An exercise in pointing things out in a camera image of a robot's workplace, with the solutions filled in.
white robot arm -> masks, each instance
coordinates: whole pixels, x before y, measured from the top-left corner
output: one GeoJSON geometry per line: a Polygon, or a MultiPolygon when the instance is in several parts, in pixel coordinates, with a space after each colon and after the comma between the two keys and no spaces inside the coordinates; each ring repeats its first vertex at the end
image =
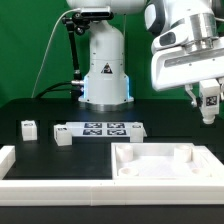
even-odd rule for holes
{"type": "Polygon", "coordinates": [[[140,12],[146,0],[67,0],[70,8],[89,8],[110,6],[115,14],[133,14],[140,12]]]}
{"type": "Polygon", "coordinates": [[[72,9],[80,8],[75,17],[84,21],[91,18],[88,24],[90,70],[83,80],[84,94],[79,97],[79,102],[99,111],[126,107],[133,102],[133,97],[129,96],[129,78],[124,73],[124,37],[101,17],[111,13],[140,12],[146,0],[67,0],[67,3],[72,9]]]}
{"type": "Polygon", "coordinates": [[[223,98],[224,38],[215,19],[221,16],[220,0],[152,0],[145,10],[146,28],[156,36],[154,89],[185,86],[206,124],[213,123],[223,98]],[[191,92],[194,83],[199,83],[200,100],[191,92]]]}

black tabletop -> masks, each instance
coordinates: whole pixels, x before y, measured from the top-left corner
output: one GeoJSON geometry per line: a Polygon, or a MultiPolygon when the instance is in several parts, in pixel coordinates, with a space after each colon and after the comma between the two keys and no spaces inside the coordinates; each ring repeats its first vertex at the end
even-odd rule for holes
{"type": "MultiPolygon", "coordinates": [[[[69,99],[17,99],[0,109],[0,144],[16,146],[16,163],[5,179],[111,179],[110,144],[130,139],[73,137],[72,146],[58,147],[53,126],[67,121],[142,122],[144,142],[205,145],[224,162],[224,120],[204,125],[186,100],[138,100],[130,109],[100,113],[69,99]],[[37,141],[22,140],[23,120],[36,121],[37,141]]],[[[1,223],[223,223],[224,206],[1,207],[0,217],[1,223]]]]}

black cable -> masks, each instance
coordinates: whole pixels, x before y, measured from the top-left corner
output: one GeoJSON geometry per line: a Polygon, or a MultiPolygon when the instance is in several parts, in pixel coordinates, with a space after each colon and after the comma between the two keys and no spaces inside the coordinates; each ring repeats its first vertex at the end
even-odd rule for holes
{"type": "Polygon", "coordinates": [[[59,87],[59,86],[65,86],[65,85],[71,85],[71,82],[70,81],[66,81],[66,82],[60,82],[60,83],[54,84],[53,86],[50,86],[47,89],[45,89],[43,92],[39,93],[35,98],[36,99],[40,99],[46,93],[54,91],[54,89],[59,87]]]}

white tray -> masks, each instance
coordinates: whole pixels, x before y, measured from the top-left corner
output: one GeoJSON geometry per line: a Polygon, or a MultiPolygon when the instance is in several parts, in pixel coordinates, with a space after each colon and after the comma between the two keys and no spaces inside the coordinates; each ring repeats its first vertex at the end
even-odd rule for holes
{"type": "Polygon", "coordinates": [[[114,180],[166,179],[194,182],[201,178],[207,180],[224,178],[224,166],[204,146],[189,143],[113,143],[112,173],[114,180]],[[123,151],[122,155],[133,153],[133,158],[131,161],[121,161],[119,153],[122,153],[122,148],[128,146],[132,148],[132,152],[123,151]],[[190,150],[189,161],[183,162],[182,156],[186,156],[186,150],[185,153],[177,155],[175,148],[190,150]]]}

white foam block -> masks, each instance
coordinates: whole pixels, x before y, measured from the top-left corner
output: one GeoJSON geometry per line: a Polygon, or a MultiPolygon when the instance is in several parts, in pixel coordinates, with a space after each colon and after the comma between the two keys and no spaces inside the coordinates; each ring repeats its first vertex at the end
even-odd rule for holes
{"type": "Polygon", "coordinates": [[[58,124],[54,126],[54,139],[58,146],[72,145],[72,133],[66,125],[58,124]]]}
{"type": "Polygon", "coordinates": [[[22,121],[21,126],[23,141],[37,140],[37,126],[35,121],[22,121]]]}

